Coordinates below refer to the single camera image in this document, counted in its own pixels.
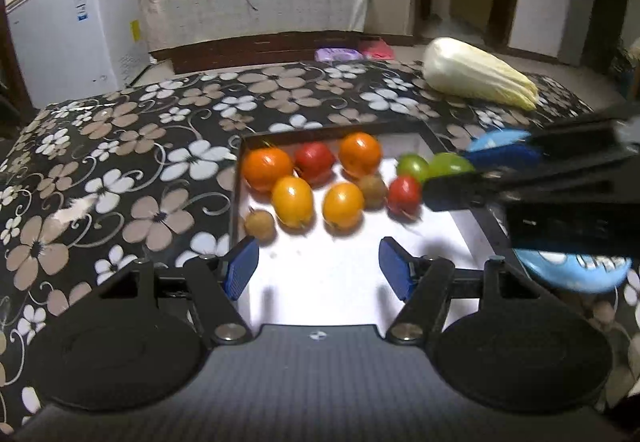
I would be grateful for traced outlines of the green tomato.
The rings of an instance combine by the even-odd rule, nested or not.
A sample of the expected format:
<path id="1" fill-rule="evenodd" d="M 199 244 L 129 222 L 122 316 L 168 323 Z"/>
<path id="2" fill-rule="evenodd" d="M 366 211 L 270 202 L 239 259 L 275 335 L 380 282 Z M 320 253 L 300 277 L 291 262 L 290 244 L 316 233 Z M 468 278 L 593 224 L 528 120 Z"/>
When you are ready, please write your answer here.
<path id="1" fill-rule="evenodd" d="M 454 153 L 436 154 L 427 162 L 427 165 L 427 181 L 475 171 L 474 166 L 466 158 Z"/>
<path id="2" fill-rule="evenodd" d="M 423 184 L 430 176 L 430 165 L 417 154 L 403 154 L 397 159 L 396 173 L 398 176 L 411 176 Z"/>

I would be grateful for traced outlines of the small red apple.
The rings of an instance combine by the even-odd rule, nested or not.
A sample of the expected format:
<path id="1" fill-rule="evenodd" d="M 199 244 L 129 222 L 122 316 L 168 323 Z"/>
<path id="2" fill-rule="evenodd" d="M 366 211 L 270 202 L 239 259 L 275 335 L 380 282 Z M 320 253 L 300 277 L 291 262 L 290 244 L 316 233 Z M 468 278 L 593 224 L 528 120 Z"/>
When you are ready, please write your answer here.
<path id="1" fill-rule="evenodd" d="M 387 209 L 392 214 L 415 216 L 421 202 L 421 185 L 412 176 L 398 176 L 388 187 Z"/>

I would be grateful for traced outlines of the brown kiwi fruit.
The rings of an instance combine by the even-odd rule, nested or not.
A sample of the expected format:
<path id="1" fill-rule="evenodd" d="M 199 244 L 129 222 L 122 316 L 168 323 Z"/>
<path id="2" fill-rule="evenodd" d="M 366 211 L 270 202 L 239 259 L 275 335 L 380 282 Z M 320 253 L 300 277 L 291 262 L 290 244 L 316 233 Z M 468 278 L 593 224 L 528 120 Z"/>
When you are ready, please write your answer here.
<path id="1" fill-rule="evenodd" d="M 380 209 L 386 203 L 388 188 L 378 173 L 367 174 L 356 185 L 364 199 L 364 208 Z"/>

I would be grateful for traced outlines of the yellow orange fruit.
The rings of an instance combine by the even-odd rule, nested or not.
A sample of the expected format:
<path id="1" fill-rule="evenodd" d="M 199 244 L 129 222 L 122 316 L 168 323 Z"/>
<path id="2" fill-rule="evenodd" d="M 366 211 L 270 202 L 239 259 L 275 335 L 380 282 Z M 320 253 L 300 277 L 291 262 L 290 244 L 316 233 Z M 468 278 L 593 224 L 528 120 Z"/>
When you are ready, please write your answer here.
<path id="1" fill-rule="evenodd" d="M 293 230 L 306 228 L 314 217 L 314 193 L 298 176 L 284 176 L 274 184 L 271 205 L 278 220 Z"/>
<path id="2" fill-rule="evenodd" d="M 347 231 L 361 220 L 364 208 L 362 191 L 356 184 L 341 182 L 332 185 L 322 202 L 323 220 L 331 228 Z"/>

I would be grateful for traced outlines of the brown longan left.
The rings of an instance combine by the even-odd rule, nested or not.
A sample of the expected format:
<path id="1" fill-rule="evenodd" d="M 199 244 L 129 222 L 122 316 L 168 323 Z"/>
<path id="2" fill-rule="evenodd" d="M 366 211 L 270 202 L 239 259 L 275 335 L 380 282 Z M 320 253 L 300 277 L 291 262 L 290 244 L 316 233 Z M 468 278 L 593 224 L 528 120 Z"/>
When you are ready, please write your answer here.
<path id="1" fill-rule="evenodd" d="M 267 210 L 250 210 L 244 217 L 243 226 L 247 235 L 254 236 L 263 244 L 272 242 L 277 234 L 276 222 Z"/>

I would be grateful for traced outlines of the blue tiger plate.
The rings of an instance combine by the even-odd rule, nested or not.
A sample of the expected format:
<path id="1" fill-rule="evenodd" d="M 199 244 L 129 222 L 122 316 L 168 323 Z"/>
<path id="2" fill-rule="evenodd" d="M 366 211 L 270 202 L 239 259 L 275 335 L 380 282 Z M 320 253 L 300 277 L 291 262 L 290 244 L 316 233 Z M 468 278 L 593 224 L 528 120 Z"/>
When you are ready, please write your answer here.
<path id="1" fill-rule="evenodd" d="M 515 249 L 514 254 L 531 277 L 556 289 L 600 294 L 620 287 L 632 260 L 590 254 Z"/>

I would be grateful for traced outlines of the white napa cabbage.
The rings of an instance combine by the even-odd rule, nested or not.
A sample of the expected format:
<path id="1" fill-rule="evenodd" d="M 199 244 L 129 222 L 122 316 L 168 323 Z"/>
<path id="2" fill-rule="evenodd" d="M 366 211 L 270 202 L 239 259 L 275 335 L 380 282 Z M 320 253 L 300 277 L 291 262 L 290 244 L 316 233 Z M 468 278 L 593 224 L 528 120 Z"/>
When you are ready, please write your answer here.
<path id="1" fill-rule="evenodd" d="M 538 88 L 524 74 L 495 55 L 469 43 L 437 38 L 425 48 L 422 77 L 443 94 L 536 110 Z"/>

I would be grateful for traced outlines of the orange tangerine back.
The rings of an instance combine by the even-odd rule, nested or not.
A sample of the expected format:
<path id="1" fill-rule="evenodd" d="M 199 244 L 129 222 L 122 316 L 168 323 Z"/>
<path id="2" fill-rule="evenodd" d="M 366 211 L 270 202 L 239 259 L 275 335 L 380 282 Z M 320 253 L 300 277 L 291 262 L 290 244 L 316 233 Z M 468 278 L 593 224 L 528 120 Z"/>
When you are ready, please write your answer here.
<path id="1" fill-rule="evenodd" d="M 355 179 L 377 172 L 382 156 L 380 142 L 364 132 L 345 136 L 338 148 L 338 159 L 344 171 Z"/>

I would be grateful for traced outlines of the orange tangerine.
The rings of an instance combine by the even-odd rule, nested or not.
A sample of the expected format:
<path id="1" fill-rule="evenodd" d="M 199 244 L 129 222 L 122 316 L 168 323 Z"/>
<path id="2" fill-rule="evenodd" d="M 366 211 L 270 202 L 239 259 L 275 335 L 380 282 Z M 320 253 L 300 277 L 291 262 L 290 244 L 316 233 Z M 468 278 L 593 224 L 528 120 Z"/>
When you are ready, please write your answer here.
<path id="1" fill-rule="evenodd" d="M 248 186 L 259 193 L 270 193 L 285 176 L 292 176 L 294 164 L 290 155 L 277 147 L 250 150 L 243 158 L 241 173 Z"/>
<path id="2" fill-rule="evenodd" d="M 338 148 L 338 159 L 344 171 L 355 179 L 377 172 L 382 156 L 380 142 L 364 132 L 345 136 Z"/>

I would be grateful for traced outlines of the black tray with white bottom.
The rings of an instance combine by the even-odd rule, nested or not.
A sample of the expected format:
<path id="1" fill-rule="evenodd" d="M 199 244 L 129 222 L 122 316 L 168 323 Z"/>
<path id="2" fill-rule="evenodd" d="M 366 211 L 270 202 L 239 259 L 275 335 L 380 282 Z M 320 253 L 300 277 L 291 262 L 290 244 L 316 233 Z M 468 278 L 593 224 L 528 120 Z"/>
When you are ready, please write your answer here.
<path id="1" fill-rule="evenodd" d="M 240 175 L 246 154 L 275 146 L 293 157 L 308 142 L 326 144 L 337 157 L 341 139 L 363 131 L 380 142 L 383 158 L 378 173 L 386 184 L 396 176 L 396 159 L 416 153 L 431 160 L 446 152 L 444 143 L 422 121 L 396 119 L 372 124 L 327 126 L 311 130 L 242 136 L 234 181 L 231 243 L 244 236 L 243 218 L 263 209 L 276 217 L 270 196 L 253 192 Z M 323 220 L 326 192 L 338 182 L 350 181 L 340 162 L 332 176 L 314 192 L 314 218 L 306 230 L 290 231 L 276 225 L 276 238 L 260 247 L 254 275 L 238 301 L 238 309 L 257 332 L 265 324 L 342 326 L 375 324 L 382 334 L 404 305 L 393 293 L 378 266 L 378 244 L 393 237 L 416 257 L 446 258 L 458 268 L 481 270 L 494 254 L 510 254 L 497 221 L 487 210 L 433 212 L 422 206 L 418 218 L 392 217 L 385 205 L 363 211 L 352 230 L 334 231 Z"/>

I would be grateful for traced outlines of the black floral tablecloth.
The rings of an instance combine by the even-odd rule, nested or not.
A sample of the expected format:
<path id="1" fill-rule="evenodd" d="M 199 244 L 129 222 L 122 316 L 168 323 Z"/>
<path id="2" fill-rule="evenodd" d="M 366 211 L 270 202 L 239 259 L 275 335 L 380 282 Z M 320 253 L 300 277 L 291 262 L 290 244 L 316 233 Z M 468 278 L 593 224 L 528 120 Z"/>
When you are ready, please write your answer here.
<path id="1" fill-rule="evenodd" d="M 40 410 L 28 349 L 44 326 L 131 262 L 226 253 L 244 134 L 408 116 L 457 152 L 600 106 L 558 77 L 530 80 L 532 112 L 439 94 L 394 61 L 197 72 L 40 110 L 1 145 L 2 431 Z"/>

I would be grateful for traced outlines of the pink slipper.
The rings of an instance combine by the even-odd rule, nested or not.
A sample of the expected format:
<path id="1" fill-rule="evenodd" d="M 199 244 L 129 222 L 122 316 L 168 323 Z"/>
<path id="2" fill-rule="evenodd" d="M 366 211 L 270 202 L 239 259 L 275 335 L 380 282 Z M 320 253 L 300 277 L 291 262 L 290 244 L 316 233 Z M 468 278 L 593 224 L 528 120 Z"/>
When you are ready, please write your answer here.
<path id="1" fill-rule="evenodd" d="M 369 61 L 393 61 L 393 48 L 383 39 L 362 39 L 359 43 L 359 53 Z"/>

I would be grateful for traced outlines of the purple plastic bottle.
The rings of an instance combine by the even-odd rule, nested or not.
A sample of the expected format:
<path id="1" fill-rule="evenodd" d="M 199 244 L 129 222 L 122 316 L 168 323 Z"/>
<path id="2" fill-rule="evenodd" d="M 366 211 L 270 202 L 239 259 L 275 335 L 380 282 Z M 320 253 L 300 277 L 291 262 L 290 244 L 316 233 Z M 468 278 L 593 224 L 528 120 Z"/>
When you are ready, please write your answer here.
<path id="1" fill-rule="evenodd" d="M 363 55 L 349 48 L 320 48 L 314 52 L 314 59 L 322 63 L 361 61 Z"/>

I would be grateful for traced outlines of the dark wooden tv cabinet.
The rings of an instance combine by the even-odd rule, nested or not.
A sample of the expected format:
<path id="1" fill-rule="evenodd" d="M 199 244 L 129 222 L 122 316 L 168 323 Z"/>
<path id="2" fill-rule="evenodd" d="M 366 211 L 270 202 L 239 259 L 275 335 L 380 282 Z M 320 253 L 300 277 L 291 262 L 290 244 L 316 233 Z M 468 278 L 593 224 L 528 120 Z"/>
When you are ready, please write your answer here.
<path id="1" fill-rule="evenodd" d="M 381 38 L 390 46 L 412 46 L 413 36 L 364 32 L 279 32 L 209 40 L 152 51 L 157 61 L 171 61 L 175 74 L 258 64 L 312 61 L 321 48 L 357 49 L 363 41 Z"/>

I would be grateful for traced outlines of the checked cloth on cabinet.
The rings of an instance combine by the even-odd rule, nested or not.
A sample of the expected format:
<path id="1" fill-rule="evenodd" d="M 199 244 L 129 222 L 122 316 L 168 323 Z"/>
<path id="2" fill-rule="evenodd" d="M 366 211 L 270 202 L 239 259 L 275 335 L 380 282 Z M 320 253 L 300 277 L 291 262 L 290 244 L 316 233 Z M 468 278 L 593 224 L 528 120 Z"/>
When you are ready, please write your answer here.
<path id="1" fill-rule="evenodd" d="M 369 0 L 160 0 L 148 13 L 154 50 L 280 34 L 362 32 Z"/>

